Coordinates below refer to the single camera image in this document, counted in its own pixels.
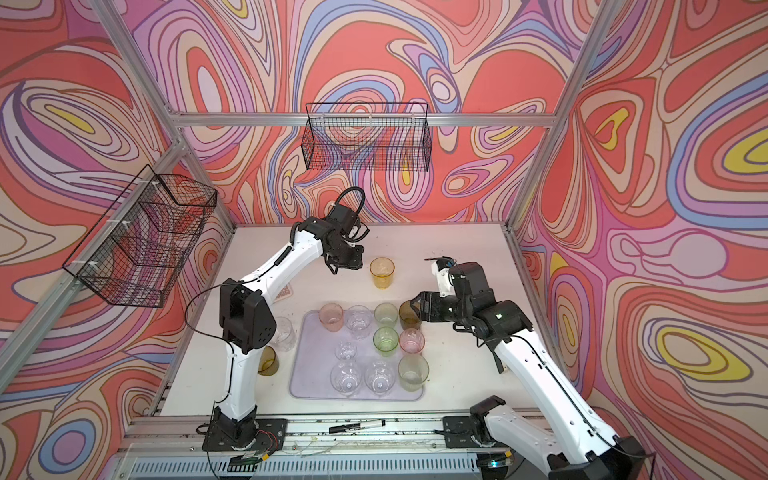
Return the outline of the dark olive textured cup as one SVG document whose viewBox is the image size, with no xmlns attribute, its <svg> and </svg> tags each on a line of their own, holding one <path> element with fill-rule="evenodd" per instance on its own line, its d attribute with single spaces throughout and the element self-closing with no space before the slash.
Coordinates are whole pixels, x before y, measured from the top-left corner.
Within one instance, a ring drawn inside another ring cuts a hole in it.
<svg viewBox="0 0 768 480">
<path fill-rule="evenodd" d="M 400 324 L 403 330 L 407 329 L 420 329 L 421 320 L 419 315 L 411 307 L 409 301 L 404 301 L 399 309 L 398 314 L 400 318 Z"/>
</svg>

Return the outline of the yellow transparent cup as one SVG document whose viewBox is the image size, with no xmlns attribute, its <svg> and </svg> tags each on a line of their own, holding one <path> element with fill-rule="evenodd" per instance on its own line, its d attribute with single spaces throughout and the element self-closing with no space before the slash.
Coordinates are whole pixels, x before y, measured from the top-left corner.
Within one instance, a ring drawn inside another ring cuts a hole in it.
<svg viewBox="0 0 768 480">
<path fill-rule="evenodd" d="M 377 257 L 371 261 L 369 271 L 378 289 L 388 289 L 393 282 L 395 263 L 387 257 Z"/>
</svg>

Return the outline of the pale green frosted large cup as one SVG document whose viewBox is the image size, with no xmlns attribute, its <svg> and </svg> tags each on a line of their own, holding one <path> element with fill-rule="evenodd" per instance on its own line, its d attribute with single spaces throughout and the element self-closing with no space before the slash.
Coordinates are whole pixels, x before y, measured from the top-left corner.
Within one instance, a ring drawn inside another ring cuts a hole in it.
<svg viewBox="0 0 768 480">
<path fill-rule="evenodd" d="M 406 354 L 398 364 L 400 385 L 406 391 L 416 391 L 422 388 L 429 373 L 429 363 L 422 355 Z"/>
</svg>

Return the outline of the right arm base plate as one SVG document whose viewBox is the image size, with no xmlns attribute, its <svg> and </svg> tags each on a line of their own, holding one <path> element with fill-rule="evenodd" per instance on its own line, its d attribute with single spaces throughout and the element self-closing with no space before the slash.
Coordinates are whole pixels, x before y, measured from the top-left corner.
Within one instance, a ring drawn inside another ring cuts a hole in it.
<svg viewBox="0 0 768 480">
<path fill-rule="evenodd" d="M 504 449 L 515 452 L 510 445 L 493 438 L 487 420 L 490 415 L 445 416 L 442 427 L 435 433 L 442 436 L 449 449 Z"/>
</svg>

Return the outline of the small clear cup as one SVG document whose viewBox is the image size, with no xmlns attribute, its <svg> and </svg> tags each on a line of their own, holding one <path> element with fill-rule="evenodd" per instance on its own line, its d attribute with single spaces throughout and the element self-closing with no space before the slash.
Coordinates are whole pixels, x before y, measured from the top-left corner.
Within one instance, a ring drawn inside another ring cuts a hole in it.
<svg viewBox="0 0 768 480">
<path fill-rule="evenodd" d="M 357 356 L 358 346 L 352 341 L 342 341 L 334 349 L 335 358 L 339 361 L 352 360 Z"/>
</svg>

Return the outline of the bright green cup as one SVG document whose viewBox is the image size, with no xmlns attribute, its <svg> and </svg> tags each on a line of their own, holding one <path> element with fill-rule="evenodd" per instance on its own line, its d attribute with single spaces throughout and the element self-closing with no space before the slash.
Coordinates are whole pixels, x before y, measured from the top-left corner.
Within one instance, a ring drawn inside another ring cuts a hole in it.
<svg viewBox="0 0 768 480">
<path fill-rule="evenodd" d="M 372 342 L 379 355 L 388 357 L 399 348 L 399 334 L 392 327 L 380 327 L 374 332 Z"/>
</svg>

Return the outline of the peach transparent cup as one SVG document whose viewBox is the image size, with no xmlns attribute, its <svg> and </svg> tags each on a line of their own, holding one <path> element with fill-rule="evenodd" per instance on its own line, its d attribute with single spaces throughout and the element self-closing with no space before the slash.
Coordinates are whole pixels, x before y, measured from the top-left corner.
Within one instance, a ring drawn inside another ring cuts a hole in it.
<svg viewBox="0 0 768 480">
<path fill-rule="evenodd" d="M 338 332 L 344 327 L 344 309 L 337 303 L 327 303 L 318 313 L 321 325 L 330 332 Z"/>
</svg>

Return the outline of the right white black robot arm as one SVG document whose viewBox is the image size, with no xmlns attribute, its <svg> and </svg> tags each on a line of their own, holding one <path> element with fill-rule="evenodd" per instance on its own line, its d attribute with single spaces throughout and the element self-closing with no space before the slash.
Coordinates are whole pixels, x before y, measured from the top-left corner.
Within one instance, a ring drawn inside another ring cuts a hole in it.
<svg viewBox="0 0 768 480">
<path fill-rule="evenodd" d="M 555 365 L 533 323 L 513 301 L 496 298 L 476 262 L 430 259 L 437 290 L 411 302 L 421 321 L 449 323 L 491 352 L 499 372 L 511 371 L 549 427 L 523 418 L 491 395 L 469 410 L 462 436 L 480 446 L 503 444 L 550 479 L 636 479 L 649 455 L 633 436 L 619 436 Z"/>
</svg>

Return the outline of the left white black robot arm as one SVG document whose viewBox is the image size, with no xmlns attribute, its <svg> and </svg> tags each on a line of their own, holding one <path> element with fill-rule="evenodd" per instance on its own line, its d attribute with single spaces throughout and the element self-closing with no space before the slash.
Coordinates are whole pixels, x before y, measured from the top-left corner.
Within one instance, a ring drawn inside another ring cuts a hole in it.
<svg viewBox="0 0 768 480">
<path fill-rule="evenodd" d="M 223 340 L 233 350 L 225 380 L 228 393 L 219 406 L 225 418 L 240 423 L 255 412 L 257 367 L 261 350 L 276 332 L 271 307 L 277 294 L 317 259 L 332 274 L 361 269 L 361 228 L 357 209 L 336 204 L 324 218 L 295 224 L 282 250 L 241 280 L 229 279 L 220 287 L 219 324 Z"/>
</svg>

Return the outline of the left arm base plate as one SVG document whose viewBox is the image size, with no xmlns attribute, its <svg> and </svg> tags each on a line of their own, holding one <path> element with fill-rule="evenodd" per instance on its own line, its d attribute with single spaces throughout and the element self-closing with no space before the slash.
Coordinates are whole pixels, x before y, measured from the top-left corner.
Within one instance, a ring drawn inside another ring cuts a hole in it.
<svg viewBox="0 0 768 480">
<path fill-rule="evenodd" d="M 283 448 L 288 420 L 284 418 L 246 418 L 234 422 L 217 417 L 203 440 L 205 452 L 253 451 L 274 453 Z"/>
</svg>

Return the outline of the pink transparent cup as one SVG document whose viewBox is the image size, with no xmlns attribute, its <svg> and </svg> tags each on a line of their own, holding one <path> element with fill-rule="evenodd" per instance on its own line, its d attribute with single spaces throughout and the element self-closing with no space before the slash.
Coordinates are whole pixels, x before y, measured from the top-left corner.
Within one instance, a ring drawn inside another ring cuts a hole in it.
<svg viewBox="0 0 768 480">
<path fill-rule="evenodd" d="M 426 344 L 423 332 L 420 329 L 405 329 L 399 337 L 400 348 L 406 354 L 420 354 Z"/>
</svg>

